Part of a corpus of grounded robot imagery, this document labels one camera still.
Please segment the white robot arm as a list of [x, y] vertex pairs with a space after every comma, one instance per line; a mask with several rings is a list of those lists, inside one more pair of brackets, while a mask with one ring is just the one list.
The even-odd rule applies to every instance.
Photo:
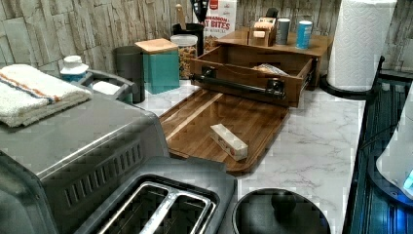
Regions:
[[399, 123], [376, 161], [378, 172], [409, 199], [413, 196], [413, 91], [409, 90]]

